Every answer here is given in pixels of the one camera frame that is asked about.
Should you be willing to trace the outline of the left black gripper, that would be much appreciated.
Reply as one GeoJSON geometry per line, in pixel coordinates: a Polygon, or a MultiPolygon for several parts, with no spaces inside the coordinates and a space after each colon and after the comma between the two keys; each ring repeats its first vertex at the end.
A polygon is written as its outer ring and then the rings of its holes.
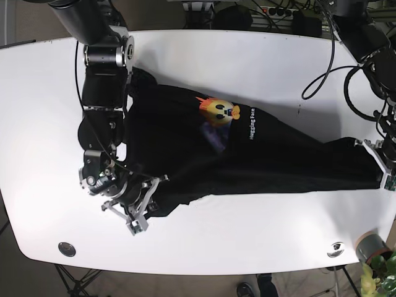
{"type": "Polygon", "coordinates": [[[375,143],[368,139],[356,139],[354,146],[362,146],[373,157],[382,171],[380,188],[395,192],[395,162],[387,157],[383,149],[384,140],[376,140],[375,143]]]}

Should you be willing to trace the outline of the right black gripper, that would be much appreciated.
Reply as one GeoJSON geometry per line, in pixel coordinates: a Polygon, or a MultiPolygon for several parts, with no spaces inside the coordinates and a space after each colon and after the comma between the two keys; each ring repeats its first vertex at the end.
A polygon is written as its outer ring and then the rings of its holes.
{"type": "Polygon", "coordinates": [[[143,181],[125,191],[121,196],[104,202],[101,210],[109,210],[123,219],[133,236],[145,232],[149,227],[145,214],[158,209],[152,196],[161,182],[169,180],[169,177],[157,177],[143,181]]]}

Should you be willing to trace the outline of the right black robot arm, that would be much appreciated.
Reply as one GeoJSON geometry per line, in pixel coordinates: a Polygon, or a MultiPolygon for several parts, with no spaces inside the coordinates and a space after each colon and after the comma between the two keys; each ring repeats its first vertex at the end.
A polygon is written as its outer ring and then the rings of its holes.
{"type": "Polygon", "coordinates": [[[102,210],[122,218],[136,235],[148,228],[145,214],[167,176],[132,170],[117,156],[127,142],[127,87],[132,78],[134,39],[111,1],[50,1],[49,6],[83,53],[85,80],[76,86],[82,109],[78,140],[84,151],[80,185],[90,195],[107,197],[102,210]]]}

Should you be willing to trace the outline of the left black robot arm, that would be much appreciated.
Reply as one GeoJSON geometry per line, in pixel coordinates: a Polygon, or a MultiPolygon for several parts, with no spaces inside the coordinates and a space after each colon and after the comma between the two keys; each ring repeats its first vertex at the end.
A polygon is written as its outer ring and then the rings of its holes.
{"type": "Polygon", "coordinates": [[[322,144],[305,160],[304,173],[287,185],[289,192],[358,189],[395,190],[395,42],[370,18],[367,1],[317,1],[330,28],[332,41],[339,39],[356,65],[349,67],[343,96],[360,119],[375,123],[381,139],[343,137],[322,144]],[[381,110],[368,115],[353,104],[349,85],[362,71],[374,94],[383,102],[381,110]]]}

